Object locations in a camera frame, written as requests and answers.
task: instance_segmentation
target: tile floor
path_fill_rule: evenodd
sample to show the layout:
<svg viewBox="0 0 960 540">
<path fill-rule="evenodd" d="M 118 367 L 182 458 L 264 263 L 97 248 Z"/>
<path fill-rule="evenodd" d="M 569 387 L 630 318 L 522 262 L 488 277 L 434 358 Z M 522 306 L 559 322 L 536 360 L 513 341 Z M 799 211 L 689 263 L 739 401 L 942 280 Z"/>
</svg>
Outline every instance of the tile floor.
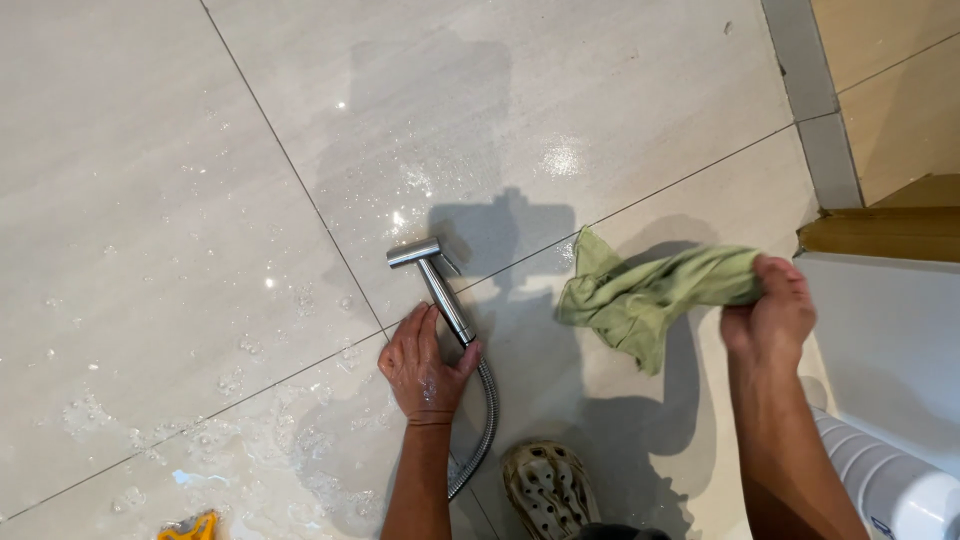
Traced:
<svg viewBox="0 0 960 540">
<path fill-rule="evenodd" d="M 533 436 L 608 520 L 749 537 L 716 310 L 646 379 L 551 309 L 584 225 L 792 255 L 816 205 L 758 1 L 2 11 L 0 538 L 211 506 L 230 538 L 375 535 L 402 432 L 375 358 L 425 296 L 383 256 L 428 234 L 503 410 L 458 538 L 522 538 L 496 458 Z M 828 398 L 815 344 L 803 369 Z"/>
</svg>

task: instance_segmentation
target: hand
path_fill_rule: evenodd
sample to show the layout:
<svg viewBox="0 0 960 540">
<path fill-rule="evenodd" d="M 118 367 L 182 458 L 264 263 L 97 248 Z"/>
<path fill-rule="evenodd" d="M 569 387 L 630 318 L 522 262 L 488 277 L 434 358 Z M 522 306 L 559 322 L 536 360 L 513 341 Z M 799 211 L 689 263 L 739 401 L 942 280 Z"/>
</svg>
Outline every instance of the hand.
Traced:
<svg viewBox="0 0 960 540">
<path fill-rule="evenodd" d="M 467 379 L 480 363 L 482 345 L 477 340 L 456 366 L 443 363 L 436 332 L 439 314 L 436 306 L 420 302 L 400 322 L 377 361 L 411 425 L 450 424 Z"/>
<path fill-rule="evenodd" d="M 730 360 L 796 375 L 804 341 L 817 320 L 806 279 L 788 261 L 765 255 L 754 259 L 754 272 L 763 297 L 752 306 L 724 307 L 720 319 Z"/>
</svg>

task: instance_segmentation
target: green cloth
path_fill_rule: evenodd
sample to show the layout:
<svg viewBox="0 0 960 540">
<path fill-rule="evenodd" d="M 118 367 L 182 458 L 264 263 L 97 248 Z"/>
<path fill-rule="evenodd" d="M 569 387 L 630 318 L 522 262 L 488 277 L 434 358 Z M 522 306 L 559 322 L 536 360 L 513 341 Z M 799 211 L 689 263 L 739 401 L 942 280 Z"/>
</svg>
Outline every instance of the green cloth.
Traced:
<svg viewBox="0 0 960 540">
<path fill-rule="evenodd" d="M 577 277 L 557 305 L 561 323 L 591 327 L 604 343 L 636 358 L 647 375 L 660 372 L 666 331 L 694 306 L 746 305 L 760 298 L 753 270 L 759 250 L 701 246 L 630 268 L 584 227 L 573 247 Z"/>
</svg>

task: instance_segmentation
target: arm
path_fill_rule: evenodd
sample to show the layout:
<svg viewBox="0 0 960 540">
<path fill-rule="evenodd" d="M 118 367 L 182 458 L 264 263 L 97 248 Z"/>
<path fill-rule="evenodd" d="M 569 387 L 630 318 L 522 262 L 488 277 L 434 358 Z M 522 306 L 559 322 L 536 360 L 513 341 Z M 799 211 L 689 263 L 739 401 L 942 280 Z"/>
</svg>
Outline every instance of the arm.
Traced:
<svg viewBox="0 0 960 540">
<path fill-rule="evenodd" d="M 816 313 L 803 275 L 782 258 L 759 256 L 764 296 L 726 307 L 727 344 L 740 476 L 757 539 L 866 540 L 806 404 L 797 366 Z"/>
<path fill-rule="evenodd" d="M 407 416 L 394 492 L 380 532 L 383 540 L 451 537 L 446 500 L 450 426 L 467 378 L 480 363 L 480 343 L 471 343 L 456 366 L 445 365 L 435 332 L 439 313 L 420 303 L 377 362 Z"/>
</svg>

